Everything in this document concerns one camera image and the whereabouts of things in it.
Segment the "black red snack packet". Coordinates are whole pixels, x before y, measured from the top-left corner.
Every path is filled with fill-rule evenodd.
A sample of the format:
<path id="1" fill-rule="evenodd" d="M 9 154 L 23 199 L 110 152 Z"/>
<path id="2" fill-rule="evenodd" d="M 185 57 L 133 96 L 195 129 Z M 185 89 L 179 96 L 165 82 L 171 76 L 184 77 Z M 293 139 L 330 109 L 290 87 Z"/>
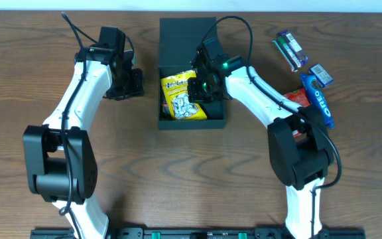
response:
<path id="1" fill-rule="evenodd" d="M 160 117 L 165 120 L 171 120 L 172 116 L 170 114 L 170 110 L 167 104 L 162 104 L 161 105 L 161 113 Z"/>

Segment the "yellow Hacks candy bag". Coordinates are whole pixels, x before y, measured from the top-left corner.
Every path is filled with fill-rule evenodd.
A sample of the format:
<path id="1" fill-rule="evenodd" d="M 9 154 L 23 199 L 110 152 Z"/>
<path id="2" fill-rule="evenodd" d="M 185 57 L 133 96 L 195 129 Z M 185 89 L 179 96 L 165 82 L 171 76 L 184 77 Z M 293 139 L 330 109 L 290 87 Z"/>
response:
<path id="1" fill-rule="evenodd" d="M 193 77 L 196 77 L 195 71 L 188 70 L 160 80 L 170 115 L 176 120 L 207 119 L 200 105 L 189 101 L 188 79 Z"/>

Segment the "small blue box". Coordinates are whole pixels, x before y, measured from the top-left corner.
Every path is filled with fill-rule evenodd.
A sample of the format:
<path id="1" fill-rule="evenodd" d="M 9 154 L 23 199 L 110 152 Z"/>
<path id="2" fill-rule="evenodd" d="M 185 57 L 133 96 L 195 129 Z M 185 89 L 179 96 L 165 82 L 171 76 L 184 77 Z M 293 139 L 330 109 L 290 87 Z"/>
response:
<path id="1" fill-rule="evenodd" d="M 326 70 L 320 65 L 316 64 L 309 69 L 309 72 L 315 75 L 317 81 L 319 81 L 321 87 L 325 88 L 334 82 L 334 79 L 326 72 Z"/>

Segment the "dark blue chocolate bar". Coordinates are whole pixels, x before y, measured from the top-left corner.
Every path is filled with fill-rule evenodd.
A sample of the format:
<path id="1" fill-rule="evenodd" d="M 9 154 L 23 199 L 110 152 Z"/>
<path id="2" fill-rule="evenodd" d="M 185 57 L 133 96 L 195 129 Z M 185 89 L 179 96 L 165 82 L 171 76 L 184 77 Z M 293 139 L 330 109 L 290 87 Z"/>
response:
<path id="1" fill-rule="evenodd" d="M 281 31 L 277 35 L 288 44 L 288 47 L 293 51 L 295 57 L 299 60 L 300 65 L 304 66 L 308 62 L 308 57 L 302 47 L 297 43 L 294 36 L 288 30 Z"/>

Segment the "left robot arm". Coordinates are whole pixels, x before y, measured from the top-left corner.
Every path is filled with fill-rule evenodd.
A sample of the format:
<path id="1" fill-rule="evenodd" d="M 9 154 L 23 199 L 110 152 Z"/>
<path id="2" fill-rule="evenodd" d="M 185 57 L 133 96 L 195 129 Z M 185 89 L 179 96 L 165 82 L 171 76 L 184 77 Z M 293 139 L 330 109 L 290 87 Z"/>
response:
<path id="1" fill-rule="evenodd" d="M 130 41 L 119 29 L 102 27 L 99 39 L 75 55 L 73 77 L 56 109 L 42 125 L 27 126 L 23 148 L 29 189 L 71 224 L 32 230 L 31 238 L 107 238 L 109 217 L 94 193 L 98 171 L 90 129 L 103 99 L 144 94 L 135 50 L 125 50 Z"/>

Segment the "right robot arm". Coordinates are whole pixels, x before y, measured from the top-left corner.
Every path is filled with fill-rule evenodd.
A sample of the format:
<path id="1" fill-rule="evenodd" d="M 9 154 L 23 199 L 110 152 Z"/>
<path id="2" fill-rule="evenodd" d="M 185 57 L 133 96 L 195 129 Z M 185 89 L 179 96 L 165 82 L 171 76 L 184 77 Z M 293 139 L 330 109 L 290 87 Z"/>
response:
<path id="1" fill-rule="evenodd" d="M 241 102 L 267 128 L 269 160 L 286 187 L 286 229 L 294 238 L 313 238 L 321 229 L 320 198 L 333 151 L 321 113 L 302 107 L 266 83 L 241 56 L 229 57 L 217 38 L 202 41 L 191 62 L 189 100 L 210 103 L 225 96 Z"/>

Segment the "green chocolate bar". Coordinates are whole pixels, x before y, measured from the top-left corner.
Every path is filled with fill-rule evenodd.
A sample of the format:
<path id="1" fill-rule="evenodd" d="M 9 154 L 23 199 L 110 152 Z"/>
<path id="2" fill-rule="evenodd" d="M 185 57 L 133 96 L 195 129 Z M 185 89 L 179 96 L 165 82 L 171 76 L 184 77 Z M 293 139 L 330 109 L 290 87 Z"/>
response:
<path id="1" fill-rule="evenodd" d="M 295 56 L 290 47 L 286 44 L 286 42 L 279 37 L 276 40 L 273 40 L 272 43 L 278 48 L 280 53 L 284 56 L 288 64 L 290 65 L 292 72 L 297 72 L 299 68 L 302 67 L 299 59 Z"/>

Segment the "dark green box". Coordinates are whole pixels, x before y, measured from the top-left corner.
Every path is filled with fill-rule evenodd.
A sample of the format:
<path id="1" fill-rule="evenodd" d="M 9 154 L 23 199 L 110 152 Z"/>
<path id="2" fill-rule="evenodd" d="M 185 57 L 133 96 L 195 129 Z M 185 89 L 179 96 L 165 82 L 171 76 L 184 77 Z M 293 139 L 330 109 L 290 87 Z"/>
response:
<path id="1" fill-rule="evenodd" d="M 196 48 L 203 36 L 216 22 L 215 17 L 161 18 L 159 38 L 159 78 L 174 75 L 191 69 L 191 61 L 196 56 Z M 159 88 L 160 130 L 222 129 L 226 125 L 225 104 L 223 101 L 202 104 L 208 116 L 206 120 L 174 120 L 163 112 L 164 93 Z"/>

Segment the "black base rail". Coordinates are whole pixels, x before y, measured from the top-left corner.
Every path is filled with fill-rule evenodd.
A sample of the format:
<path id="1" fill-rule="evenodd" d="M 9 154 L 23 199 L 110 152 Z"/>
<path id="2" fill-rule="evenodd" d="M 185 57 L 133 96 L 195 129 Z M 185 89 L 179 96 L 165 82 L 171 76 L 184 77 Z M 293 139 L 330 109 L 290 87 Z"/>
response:
<path id="1" fill-rule="evenodd" d="M 191 230 L 191 229 L 113 229 L 106 235 L 109 239 L 286 239 L 292 238 L 286 228 L 261 227 L 251 230 Z M 314 236 L 319 239 L 366 239 L 359 229 L 325 228 Z"/>

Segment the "blue Oreo cookie pack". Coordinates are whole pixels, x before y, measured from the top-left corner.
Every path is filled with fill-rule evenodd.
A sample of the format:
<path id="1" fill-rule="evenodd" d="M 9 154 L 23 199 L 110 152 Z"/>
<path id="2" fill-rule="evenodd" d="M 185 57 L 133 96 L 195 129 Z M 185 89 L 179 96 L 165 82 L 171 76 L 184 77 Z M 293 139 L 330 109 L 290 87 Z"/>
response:
<path id="1" fill-rule="evenodd" d="M 308 101 L 321 110 L 325 125 L 330 129 L 334 129 L 332 113 L 323 95 L 322 87 L 318 79 L 315 77 L 315 75 L 311 74 L 301 74 L 300 79 L 306 91 L 306 97 L 308 98 Z"/>

